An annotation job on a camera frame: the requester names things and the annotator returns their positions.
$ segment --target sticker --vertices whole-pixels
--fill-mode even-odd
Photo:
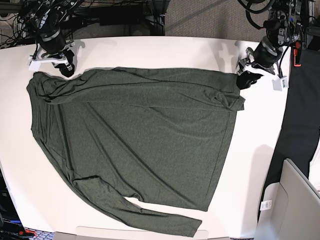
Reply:
[[[277,80],[272,80],[273,90],[282,91],[283,89],[289,88],[289,78],[284,76],[282,78],[278,78]]]
[[[260,211],[269,210],[272,207],[272,200],[261,202]]]

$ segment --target electronic equipment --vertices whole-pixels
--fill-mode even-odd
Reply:
[[[247,56],[238,62],[237,86],[247,89],[255,84],[262,76],[270,76],[273,80],[287,81],[281,71],[281,62],[288,48],[293,48],[294,66],[299,67],[299,54],[307,45],[307,27],[309,27],[309,0],[269,0],[261,10],[251,10],[252,4],[262,3],[263,0],[238,0],[245,8],[249,23],[256,29],[265,29],[263,37],[255,50],[248,48]],[[268,19],[263,26],[257,25],[251,14],[260,14],[269,10]],[[278,76],[274,64],[278,64]]]
[[[27,35],[28,40],[34,40],[30,43],[36,43],[34,54],[29,57],[31,71],[38,71],[43,63],[52,63],[62,75],[74,74],[75,43],[66,41],[62,28],[79,29],[93,23],[128,24],[131,32],[131,24],[143,22],[151,35],[164,35],[164,17],[170,0],[119,0],[106,2],[109,6],[90,8],[94,1],[89,7],[79,7],[85,0],[24,0],[17,15],[21,28],[18,38]],[[9,47],[16,45],[11,41]]]
[[[26,240],[36,237],[35,231],[25,229],[0,170],[0,238],[2,240]]]

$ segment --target barcode label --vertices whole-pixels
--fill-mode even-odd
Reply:
[[[272,207],[272,200],[261,202],[260,211],[269,210]]]

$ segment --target green long-sleeve shirt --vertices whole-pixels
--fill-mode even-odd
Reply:
[[[85,202],[122,223],[192,237],[201,220],[142,202],[207,211],[243,109],[236,75],[199,69],[35,73],[33,136]]]

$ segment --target white table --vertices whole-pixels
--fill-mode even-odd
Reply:
[[[76,43],[81,47],[75,76],[91,68],[113,67],[197,68],[235,73],[237,61],[243,58],[246,48],[255,49],[258,45],[212,38],[154,36],[95,38]],[[0,50],[0,162],[22,224],[70,234],[83,232],[81,227],[137,230],[103,215],[77,197],[34,140],[26,90],[33,75],[28,71],[27,59],[34,50],[34,45]],[[285,75],[289,74],[289,66],[288,52],[282,63]],[[50,63],[42,65],[40,71],[61,76]],[[209,238],[253,237],[261,189],[281,129],[287,91],[274,91],[271,80],[262,78],[242,90],[241,96],[246,99],[245,110],[237,114],[231,145],[208,212],[130,201],[142,208],[201,219],[199,230],[206,230]],[[169,239],[168,235],[163,238],[162,234],[155,234]]]

